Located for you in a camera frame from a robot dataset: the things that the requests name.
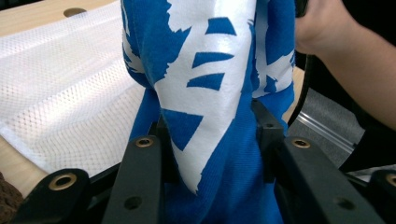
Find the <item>wooden surface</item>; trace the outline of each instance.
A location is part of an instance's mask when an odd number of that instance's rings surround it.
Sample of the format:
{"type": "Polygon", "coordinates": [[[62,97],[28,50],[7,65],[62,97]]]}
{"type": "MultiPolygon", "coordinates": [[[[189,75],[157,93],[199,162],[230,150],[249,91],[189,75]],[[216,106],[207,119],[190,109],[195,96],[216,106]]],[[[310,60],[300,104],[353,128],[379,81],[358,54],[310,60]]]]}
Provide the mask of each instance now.
{"type": "MultiPolygon", "coordinates": [[[[92,10],[112,3],[114,0],[44,0],[30,5],[0,11],[0,36],[12,35],[60,21],[64,12],[73,7],[92,10]]],[[[295,100],[283,119],[289,120],[300,97],[304,71],[296,68],[293,73],[295,100]]],[[[7,182],[14,185],[26,197],[47,174],[25,159],[0,136],[0,172],[7,182]]]]}

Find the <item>blue and white cloth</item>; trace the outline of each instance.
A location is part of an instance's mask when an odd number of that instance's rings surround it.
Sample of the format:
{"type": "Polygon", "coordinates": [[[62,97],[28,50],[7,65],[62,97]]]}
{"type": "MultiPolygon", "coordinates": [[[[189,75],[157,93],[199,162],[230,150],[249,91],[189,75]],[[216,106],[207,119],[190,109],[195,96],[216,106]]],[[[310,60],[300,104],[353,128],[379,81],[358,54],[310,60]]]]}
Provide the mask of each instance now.
{"type": "Polygon", "coordinates": [[[168,223],[282,222],[262,181],[257,98],[281,119],[294,99],[293,0],[123,0],[128,72],[146,87],[131,138],[160,114],[182,181],[168,223]]]}

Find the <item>white perforated sheet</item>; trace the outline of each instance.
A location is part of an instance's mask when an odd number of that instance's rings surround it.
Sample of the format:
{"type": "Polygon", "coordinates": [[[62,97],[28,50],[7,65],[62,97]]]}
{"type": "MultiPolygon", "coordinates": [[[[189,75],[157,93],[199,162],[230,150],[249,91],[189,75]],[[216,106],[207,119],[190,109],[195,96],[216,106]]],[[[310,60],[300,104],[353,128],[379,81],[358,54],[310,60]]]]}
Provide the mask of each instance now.
{"type": "Polygon", "coordinates": [[[0,134],[45,171],[122,159],[143,88],[122,58],[120,2],[0,38],[0,134]]]}

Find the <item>person's arm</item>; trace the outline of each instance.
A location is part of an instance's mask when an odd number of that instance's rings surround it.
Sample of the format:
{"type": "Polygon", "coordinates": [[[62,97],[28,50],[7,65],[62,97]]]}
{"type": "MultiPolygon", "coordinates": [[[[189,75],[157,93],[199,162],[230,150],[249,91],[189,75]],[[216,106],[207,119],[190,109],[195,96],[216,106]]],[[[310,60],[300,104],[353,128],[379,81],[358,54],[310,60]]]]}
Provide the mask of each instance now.
{"type": "Polygon", "coordinates": [[[341,0],[309,0],[296,48],[318,56],[369,114],[396,130],[396,48],[359,25],[341,0]]]}

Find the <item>brown textured object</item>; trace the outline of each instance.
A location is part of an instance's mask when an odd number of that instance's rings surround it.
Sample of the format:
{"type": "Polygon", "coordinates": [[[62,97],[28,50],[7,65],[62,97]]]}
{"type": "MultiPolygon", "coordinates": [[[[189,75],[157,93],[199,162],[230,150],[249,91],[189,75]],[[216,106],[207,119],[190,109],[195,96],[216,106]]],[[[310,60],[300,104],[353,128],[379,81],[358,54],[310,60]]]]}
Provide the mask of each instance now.
{"type": "Polygon", "coordinates": [[[0,224],[8,223],[23,201],[21,193],[0,173],[0,224]]]}

